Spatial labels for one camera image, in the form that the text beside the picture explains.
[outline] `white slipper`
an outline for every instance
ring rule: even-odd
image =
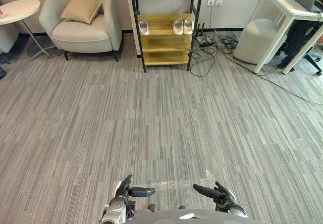
[[[173,21],[173,33],[175,35],[182,35],[183,34],[183,20],[177,19]]]
[[[143,20],[139,22],[139,31],[140,34],[143,36],[149,35],[148,23],[147,21]]]
[[[194,22],[192,19],[186,19],[184,21],[184,34],[192,35],[194,30]]]

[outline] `desk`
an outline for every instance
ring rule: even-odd
[[[255,15],[258,12],[259,9],[259,3],[256,7],[253,16],[252,21],[255,17]],[[283,16],[286,16],[285,21],[283,22],[282,26],[280,27],[277,35],[271,42],[270,46],[268,47],[267,51],[262,56],[259,64],[257,64],[256,68],[254,69],[254,73],[259,73],[261,67],[269,60],[272,59],[272,57],[275,55],[277,50],[277,45],[279,44],[280,40],[282,39],[283,35],[288,31],[289,27],[293,23],[294,20],[305,20],[305,21],[318,21],[320,16],[317,13],[309,12],[307,9],[305,9],[303,6],[301,6],[299,3],[297,3],[295,0],[270,0],[281,12],[279,16],[276,19],[276,23],[279,24],[282,20]],[[323,34],[323,26],[314,34],[312,39],[308,41],[308,43],[302,47],[301,51],[298,53],[297,56],[287,65],[287,67],[282,71],[283,74],[287,74],[293,66],[304,57],[304,55],[307,53],[307,51],[316,43],[316,41],[321,37]]]

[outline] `cable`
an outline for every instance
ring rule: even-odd
[[[196,62],[196,63],[194,63],[192,66],[191,66],[191,68],[190,68],[190,72],[194,75],[194,76],[196,76],[196,77],[205,77],[206,75],[208,75],[209,74],[209,72],[211,71],[211,68],[213,67],[213,65],[216,63],[216,56],[218,55],[218,52],[219,52],[219,50],[217,49],[217,48],[212,48],[212,47],[204,47],[204,48],[198,48],[198,49],[196,49],[196,50],[193,50],[192,51],[192,58],[193,59],[200,59],[201,58],[201,54],[199,54],[198,52],[197,52],[197,50],[201,50],[201,51],[203,51],[205,54],[208,54],[208,55],[212,55],[212,57],[210,57],[210,58],[208,58],[208,59],[205,59],[205,60],[202,60],[202,61],[199,61],[199,62]],[[194,72],[192,72],[192,69],[195,67],[195,66],[197,66],[197,65],[199,65],[199,64],[201,64],[201,63],[203,63],[203,62],[207,62],[207,61],[209,61],[209,60],[211,60],[211,59],[213,59],[213,63],[211,64],[211,66],[209,67],[209,69],[207,70],[207,72],[205,73],[205,74],[203,74],[203,75],[198,75],[198,74],[195,74]]]
[[[244,66],[244,65],[242,65],[242,64],[240,64],[240,63],[238,63],[236,60],[238,60],[238,59],[236,59],[236,58],[234,58],[233,57],[233,59],[231,59],[231,58],[229,58],[228,57],[228,55],[231,55],[232,53],[233,53],[233,51],[234,51],[234,49],[236,48],[236,46],[237,46],[237,44],[238,44],[238,41],[237,41],[237,39],[234,37],[234,36],[219,36],[220,37],[220,39],[218,39],[218,40],[216,40],[215,42],[214,42],[214,46],[209,46],[209,47],[205,47],[205,48],[198,48],[198,49],[196,49],[196,50],[193,50],[192,51],[192,57],[194,58],[194,59],[200,59],[201,58],[201,54],[199,54],[197,51],[198,50],[201,50],[201,51],[203,51],[205,54],[209,54],[209,55],[212,55],[212,57],[210,57],[210,58],[207,58],[207,59],[205,59],[205,60],[202,60],[202,61],[199,61],[199,62],[196,62],[195,64],[193,64],[192,65],[192,67],[190,68],[190,72],[194,75],[194,76],[197,76],[197,77],[205,77],[205,76],[207,76],[208,74],[209,74],[209,72],[211,71],[211,68],[214,66],[214,64],[216,63],[216,59],[215,59],[215,57],[218,55],[218,53],[219,53],[219,51],[225,56],[225,58],[226,59],[228,59],[229,61],[231,61],[231,62],[233,62],[234,64],[236,64],[236,65],[238,65],[238,66],[240,66],[240,67],[242,67],[244,70],[247,70],[248,72],[250,72],[250,73],[252,73],[253,75],[256,75],[256,76],[258,76],[259,78],[261,78],[261,79],[263,79],[263,80],[266,80],[266,81],[268,81],[268,82],[270,82],[270,83],[272,83],[272,84],[274,84],[275,86],[277,86],[277,87],[279,87],[279,88],[281,88],[281,89],[283,89],[283,90],[285,90],[285,91],[287,91],[287,92],[289,92],[290,94],[292,94],[292,95],[294,95],[294,96],[296,96],[296,97],[298,97],[298,98],[300,98],[300,99],[303,99],[303,100],[305,100],[305,101],[307,101],[307,102],[309,102],[309,103],[312,103],[312,104],[316,104],[316,105],[323,105],[323,104],[321,104],[321,103],[316,103],[316,102],[313,102],[313,101],[310,101],[310,100],[308,100],[308,99],[305,99],[305,98],[303,98],[303,97],[301,97],[301,96],[299,96],[299,95],[297,95],[297,94],[295,94],[295,93],[293,93],[292,91],[290,91],[290,90],[288,90],[288,89],[285,89],[284,87],[282,87],[282,86],[280,86],[279,84],[277,84],[277,83],[275,83],[275,82],[273,82],[273,81],[271,81],[271,80],[269,80],[269,79],[266,79],[266,78],[263,78],[263,76],[267,76],[267,75],[269,75],[269,74],[272,74],[272,73],[274,73],[274,72],[276,72],[279,68],[278,67],[276,67],[276,68],[274,68],[274,69],[272,69],[272,70],[269,70],[269,71],[265,71],[265,72],[267,72],[267,74],[263,74],[263,75],[259,75],[259,74],[255,74],[251,69],[249,69],[248,67],[246,67],[246,66]],[[208,60],[213,60],[213,63],[211,64],[211,66],[209,67],[209,69],[208,69],[208,71],[206,72],[206,74],[204,74],[204,75],[197,75],[197,74],[195,74],[195,73],[193,73],[192,72],[192,69],[195,67],[195,66],[197,66],[197,65],[199,65],[199,64],[201,64],[201,63],[203,63],[203,62],[206,62],[206,61],[208,61]]]
[[[224,55],[224,56],[225,56],[229,61],[233,62],[234,64],[237,64],[237,65],[241,66],[243,69],[245,69],[245,70],[247,70],[247,71],[251,72],[253,75],[258,76],[259,78],[261,78],[261,79],[263,79],[263,80],[266,80],[266,81],[268,81],[268,82],[270,82],[270,83],[272,83],[272,84],[276,85],[277,87],[279,87],[279,88],[281,88],[281,89],[283,89],[283,90],[285,90],[285,91],[287,91],[287,92],[289,92],[289,93],[293,94],[294,96],[296,96],[296,97],[298,97],[298,98],[300,98],[300,99],[303,99],[303,100],[305,100],[305,101],[307,101],[307,102],[309,102],[309,103],[312,103],[312,104],[316,104],[316,105],[323,105],[323,104],[321,104],[321,103],[316,103],[316,102],[310,101],[310,100],[308,100],[308,99],[305,99],[305,98],[303,98],[303,97],[299,96],[298,94],[295,94],[295,93],[293,93],[292,91],[290,91],[290,90],[288,90],[288,89],[285,89],[284,87],[280,86],[279,84],[276,84],[275,82],[270,81],[269,79],[266,79],[266,78],[263,78],[263,77],[262,77],[262,76],[266,76],[266,75],[269,75],[269,74],[266,74],[266,75],[258,75],[258,74],[255,74],[255,73],[254,73],[253,71],[251,71],[249,68],[247,68],[247,67],[245,67],[245,66],[243,66],[243,65],[241,65],[241,64],[239,64],[239,63],[237,63],[237,62],[235,62],[234,60],[230,59],[229,57],[227,57],[227,55],[226,55],[225,53],[223,53],[223,55]]]

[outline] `desk leg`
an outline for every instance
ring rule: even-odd
[[[312,36],[311,40],[305,44],[304,47],[299,51],[299,53],[294,57],[294,59],[284,68],[282,74],[287,74],[299,60],[301,60],[307,51],[317,42],[317,40],[323,35],[323,25],[318,29],[318,31]]]
[[[250,21],[253,21],[253,20],[254,20],[254,18],[255,18],[255,16],[256,16],[257,12],[258,12],[258,10],[259,10],[260,2],[261,2],[261,0],[258,0],[258,3],[257,3],[257,6],[256,6],[256,9],[254,9],[254,12],[253,12],[253,15],[252,15],[252,17],[251,17],[251,20],[250,20]]]
[[[293,17],[287,17],[286,18],[286,20],[282,24],[281,28],[277,32],[276,36],[274,37],[273,41],[270,43],[268,49],[266,50],[266,52],[261,57],[259,64],[257,64],[256,68],[253,70],[253,72],[255,74],[259,73],[259,71],[262,68],[262,66],[268,60],[271,59],[270,57],[273,55],[274,51],[279,49],[279,48],[277,48],[277,45],[279,44],[280,40],[282,39],[282,37],[284,36],[284,34],[286,33],[286,31],[288,30],[288,28],[290,27],[290,25],[293,23],[293,21],[294,21],[294,18]]]
[[[275,20],[275,24],[279,25],[279,23],[281,22],[283,17],[284,17],[284,13],[280,12],[279,15],[277,16],[276,20]]]

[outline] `cushion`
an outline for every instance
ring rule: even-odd
[[[52,38],[67,42],[89,42],[109,39],[104,15],[99,14],[91,24],[63,20],[52,31]]]
[[[102,2],[98,0],[71,0],[61,18],[90,24],[101,5]]]

